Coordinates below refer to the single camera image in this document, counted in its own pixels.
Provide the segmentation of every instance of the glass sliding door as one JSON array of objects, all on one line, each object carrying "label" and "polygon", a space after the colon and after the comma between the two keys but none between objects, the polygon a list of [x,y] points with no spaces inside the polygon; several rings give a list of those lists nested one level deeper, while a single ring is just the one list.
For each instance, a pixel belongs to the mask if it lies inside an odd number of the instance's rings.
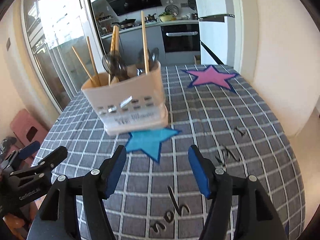
[{"label": "glass sliding door", "polygon": [[93,75],[79,0],[22,0],[29,54],[54,105],[63,110],[88,79],[73,52],[75,47]]}]

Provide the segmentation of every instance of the pot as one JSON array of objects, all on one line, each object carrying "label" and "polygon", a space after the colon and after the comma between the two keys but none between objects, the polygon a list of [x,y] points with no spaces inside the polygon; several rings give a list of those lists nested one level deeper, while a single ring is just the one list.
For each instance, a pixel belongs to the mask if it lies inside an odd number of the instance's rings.
[{"label": "pot", "polygon": [[192,15],[192,19],[193,19],[193,20],[199,19],[197,13],[193,13],[193,14],[191,14],[191,15]]},{"label": "pot", "polygon": [[120,22],[119,25],[126,25],[129,23],[134,23],[136,19],[125,19],[124,21]]},{"label": "pot", "polygon": [[149,21],[155,21],[155,20],[156,20],[155,15],[156,15],[156,13],[155,13],[155,14],[153,14],[153,15],[148,14],[148,16],[147,16],[147,17],[145,17],[145,21],[146,21],[146,22],[149,22]]},{"label": "pot", "polygon": [[122,22],[115,22],[113,25],[117,24],[121,29],[127,29],[134,26],[136,19],[125,19]]}]

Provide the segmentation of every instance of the chair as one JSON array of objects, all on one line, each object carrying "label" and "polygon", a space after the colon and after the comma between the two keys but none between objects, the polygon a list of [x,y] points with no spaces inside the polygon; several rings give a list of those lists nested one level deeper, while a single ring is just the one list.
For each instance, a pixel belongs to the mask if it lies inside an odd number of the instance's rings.
[{"label": "chair", "polygon": [[10,128],[24,146],[34,141],[43,143],[48,131],[29,114],[26,109],[20,110],[10,123]]}]

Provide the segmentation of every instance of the refrigerator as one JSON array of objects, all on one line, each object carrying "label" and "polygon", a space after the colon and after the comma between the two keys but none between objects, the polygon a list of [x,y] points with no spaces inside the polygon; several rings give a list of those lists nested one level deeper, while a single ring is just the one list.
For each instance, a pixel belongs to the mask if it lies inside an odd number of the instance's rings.
[{"label": "refrigerator", "polygon": [[234,66],[235,13],[233,0],[196,0],[203,65]]}]

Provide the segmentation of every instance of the pink star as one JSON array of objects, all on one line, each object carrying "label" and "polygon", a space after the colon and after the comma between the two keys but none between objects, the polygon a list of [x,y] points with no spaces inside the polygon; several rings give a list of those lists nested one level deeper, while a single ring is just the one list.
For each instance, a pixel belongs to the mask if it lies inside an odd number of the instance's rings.
[{"label": "pink star", "polygon": [[187,70],[184,72],[197,77],[191,82],[189,87],[206,84],[215,84],[234,92],[234,88],[229,84],[228,80],[230,78],[234,78],[237,75],[236,73],[220,73],[213,66],[209,66],[205,70]]}]

